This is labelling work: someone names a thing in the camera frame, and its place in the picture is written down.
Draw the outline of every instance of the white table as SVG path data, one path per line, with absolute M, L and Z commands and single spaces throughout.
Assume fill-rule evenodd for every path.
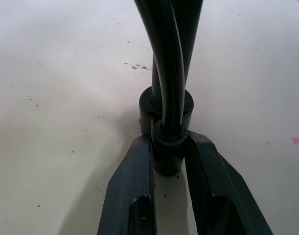
M 151 63 L 132 0 L 0 0 L 0 235 L 97 233 Z M 299 235 L 298 0 L 205 0 L 188 77 L 190 130 Z M 197 234 L 179 176 L 157 176 L 159 235 Z

